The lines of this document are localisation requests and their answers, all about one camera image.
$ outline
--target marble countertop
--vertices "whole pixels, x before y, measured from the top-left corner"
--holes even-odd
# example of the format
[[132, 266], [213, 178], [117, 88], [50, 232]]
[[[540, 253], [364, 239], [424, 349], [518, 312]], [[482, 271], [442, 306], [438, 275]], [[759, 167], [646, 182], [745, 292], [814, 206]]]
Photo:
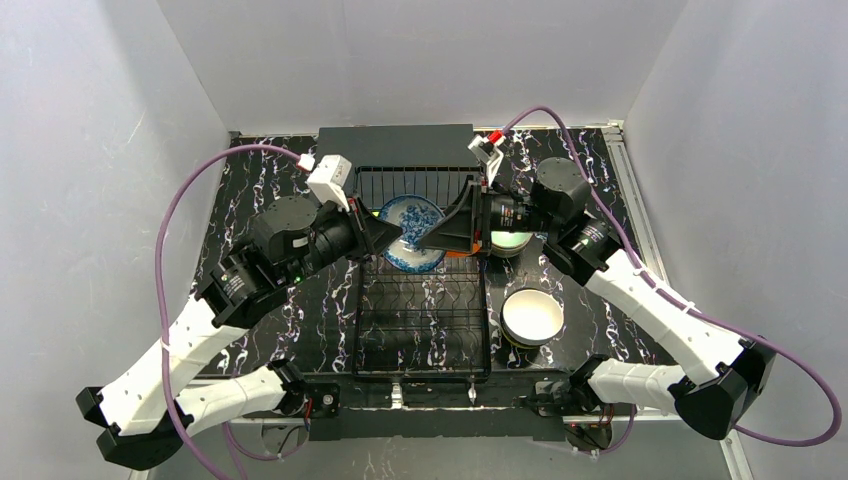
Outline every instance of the marble countertop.
[[[590, 172], [594, 188], [633, 238], [602, 131], [586, 128], [569, 133], [580, 149], [580, 161]], [[319, 141], [312, 136], [251, 137], [235, 139], [233, 146], [264, 143], [306, 153], [315, 152]], [[538, 162], [552, 156], [567, 157], [558, 130], [515, 131], [502, 148], [506, 156], [497, 181], [519, 191], [530, 188]], [[233, 241], [245, 232], [248, 219], [262, 212], [275, 198], [307, 194], [305, 180], [303, 172], [278, 155], [251, 152], [227, 159], [196, 278], [226, 255]], [[594, 205], [589, 208], [597, 210]], [[486, 268], [494, 372], [574, 369], [593, 353], [608, 354], [628, 362], [674, 363], [668, 353], [618, 309], [552, 268], [541, 255], [541, 249], [542, 240], [533, 238], [520, 256], [490, 262]], [[355, 359], [357, 268], [353, 263], [340, 260], [292, 288], [288, 303], [223, 350], [203, 370], [201, 377], [245, 373], [281, 357], [294, 361], [304, 373], [350, 372]], [[529, 352], [509, 344], [498, 326], [498, 312], [506, 296], [525, 287], [552, 294], [565, 314], [565, 324], [559, 335], [541, 349]]]

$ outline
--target white wall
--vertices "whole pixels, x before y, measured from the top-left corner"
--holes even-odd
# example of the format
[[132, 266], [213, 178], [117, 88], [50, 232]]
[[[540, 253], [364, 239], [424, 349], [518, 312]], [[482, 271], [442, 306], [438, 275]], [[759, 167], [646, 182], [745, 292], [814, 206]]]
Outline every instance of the white wall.
[[[692, 1], [627, 117], [672, 283], [791, 347], [848, 402], [848, 4]], [[779, 361], [742, 422], [816, 435], [824, 396]], [[812, 450], [746, 441], [757, 478], [845, 478], [848, 432]]]
[[159, 3], [227, 128], [258, 134], [624, 118], [686, 1]]
[[[0, 4], [0, 476], [126, 477], [100, 458], [99, 430], [74, 397], [156, 340], [161, 215], [226, 143], [154, 1]], [[184, 304], [216, 176], [201, 179], [168, 236], [172, 309]]]

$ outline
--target blue floral plate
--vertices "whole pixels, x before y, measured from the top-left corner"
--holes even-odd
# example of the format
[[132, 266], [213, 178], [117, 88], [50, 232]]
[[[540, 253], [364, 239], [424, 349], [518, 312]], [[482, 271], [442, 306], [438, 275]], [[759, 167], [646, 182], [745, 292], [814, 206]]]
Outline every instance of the blue floral plate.
[[403, 229], [403, 235], [383, 252], [386, 260], [398, 269], [408, 273], [423, 273], [436, 268], [445, 258], [444, 250], [416, 245], [425, 233], [445, 218], [445, 214], [430, 200], [418, 195], [395, 197], [383, 206], [379, 218]]

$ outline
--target orange object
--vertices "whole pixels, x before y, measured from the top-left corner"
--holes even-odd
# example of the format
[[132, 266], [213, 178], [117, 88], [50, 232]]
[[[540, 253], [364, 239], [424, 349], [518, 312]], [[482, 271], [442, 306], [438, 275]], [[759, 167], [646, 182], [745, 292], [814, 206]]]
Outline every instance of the orange object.
[[470, 257], [471, 255], [474, 255], [475, 253], [477, 253], [479, 250], [480, 250], [480, 245], [477, 245], [477, 244], [475, 243], [475, 244], [474, 244], [474, 247], [471, 249], [471, 253], [464, 253], [464, 252], [451, 252], [451, 251], [448, 251], [448, 252], [447, 252], [447, 254], [445, 254], [445, 257], [447, 257], [447, 258], [462, 258], [462, 257]]

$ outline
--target bowl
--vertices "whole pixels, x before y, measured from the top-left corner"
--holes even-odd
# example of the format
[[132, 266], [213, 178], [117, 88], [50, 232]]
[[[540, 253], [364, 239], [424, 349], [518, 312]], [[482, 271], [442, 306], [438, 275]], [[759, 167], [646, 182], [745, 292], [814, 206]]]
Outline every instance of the bowl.
[[532, 288], [518, 290], [504, 301], [501, 326], [510, 343], [520, 348], [537, 348], [562, 330], [562, 307], [551, 295]]
[[379, 218], [403, 229], [403, 235], [383, 252], [383, 257], [397, 269], [423, 273], [436, 268], [445, 258], [444, 250], [417, 245], [424, 234], [445, 218], [435, 203], [418, 195], [401, 195], [383, 206]]
[[518, 255], [530, 243], [530, 232], [492, 232], [492, 255], [510, 258]]

